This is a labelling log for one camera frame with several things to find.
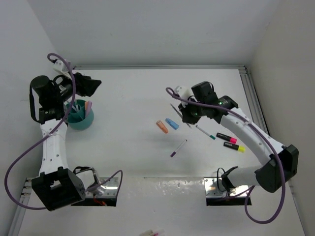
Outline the clear green pen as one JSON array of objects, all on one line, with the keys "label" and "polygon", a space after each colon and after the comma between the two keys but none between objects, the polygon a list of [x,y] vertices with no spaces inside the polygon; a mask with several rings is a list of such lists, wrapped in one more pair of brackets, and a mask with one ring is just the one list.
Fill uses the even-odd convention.
[{"label": "clear green pen", "polygon": [[[175,108],[175,106],[174,105],[172,105],[171,103],[170,103],[170,106],[173,108],[173,110],[177,113],[177,115],[181,118],[181,120],[183,119],[183,116],[182,116],[182,114]],[[185,123],[190,129],[192,129],[192,127],[190,126],[190,124],[188,124],[188,123]]]}]

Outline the purple capped white marker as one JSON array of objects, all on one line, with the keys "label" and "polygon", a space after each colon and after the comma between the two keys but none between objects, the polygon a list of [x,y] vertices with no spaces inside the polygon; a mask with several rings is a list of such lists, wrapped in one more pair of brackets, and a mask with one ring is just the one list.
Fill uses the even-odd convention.
[{"label": "purple capped white marker", "polygon": [[187,139],[183,140],[180,145],[171,153],[170,157],[174,157],[177,152],[187,143]]}]

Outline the orange grey highlighter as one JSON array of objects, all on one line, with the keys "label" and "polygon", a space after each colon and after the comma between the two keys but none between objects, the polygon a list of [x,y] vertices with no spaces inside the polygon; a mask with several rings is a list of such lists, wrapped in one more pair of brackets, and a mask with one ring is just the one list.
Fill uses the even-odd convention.
[{"label": "orange grey highlighter", "polygon": [[86,101],[85,102],[85,117],[88,115],[88,105],[89,105],[89,102]]}]

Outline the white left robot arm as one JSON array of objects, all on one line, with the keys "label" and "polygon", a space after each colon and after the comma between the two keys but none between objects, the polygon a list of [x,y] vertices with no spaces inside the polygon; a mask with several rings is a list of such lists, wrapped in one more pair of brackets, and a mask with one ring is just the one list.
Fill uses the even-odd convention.
[{"label": "white left robot arm", "polygon": [[74,80],[59,75],[53,80],[41,75],[30,83],[32,119],[40,124],[45,139],[39,176],[31,182],[33,191],[49,211],[76,204],[85,199],[82,180],[68,168],[65,138],[68,127],[85,130],[94,120],[91,101],[65,104],[72,95],[91,97],[101,85],[80,73]]}]

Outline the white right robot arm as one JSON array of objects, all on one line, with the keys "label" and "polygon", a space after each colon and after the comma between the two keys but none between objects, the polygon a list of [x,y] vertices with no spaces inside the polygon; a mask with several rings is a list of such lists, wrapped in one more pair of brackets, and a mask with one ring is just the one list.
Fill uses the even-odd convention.
[{"label": "white right robot arm", "polygon": [[299,151],[294,145],[284,146],[263,132],[229,96],[218,97],[209,82],[191,88],[177,86],[175,95],[181,99],[178,106],[183,122],[197,124],[201,117],[214,119],[235,134],[257,157],[260,166],[232,167],[221,176],[225,190],[240,185],[261,186],[276,192],[283,182],[297,173]]}]

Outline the green capped white marker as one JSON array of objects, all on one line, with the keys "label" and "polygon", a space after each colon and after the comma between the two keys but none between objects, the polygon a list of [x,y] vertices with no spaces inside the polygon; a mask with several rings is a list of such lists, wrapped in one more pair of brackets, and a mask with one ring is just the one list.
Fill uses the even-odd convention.
[{"label": "green capped white marker", "polygon": [[202,129],[202,128],[199,127],[198,125],[195,125],[195,127],[196,127],[199,131],[201,131],[202,133],[204,133],[205,135],[207,135],[208,137],[210,137],[211,139],[213,139],[213,140],[216,139],[215,136],[213,136],[212,134],[206,132],[204,129]]}]

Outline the purple highlighter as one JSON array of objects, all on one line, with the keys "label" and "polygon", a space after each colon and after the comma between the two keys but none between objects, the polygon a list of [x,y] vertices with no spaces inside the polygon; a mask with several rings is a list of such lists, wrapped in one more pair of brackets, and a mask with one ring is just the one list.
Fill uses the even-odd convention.
[{"label": "purple highlighter", "polygon": [[90,113],[90,111],[91,111],[91,108],[92,108],[92,101],[88,101],[89,102],[89,105],[88,105],[88,115],[89,115],[89,113]]}]

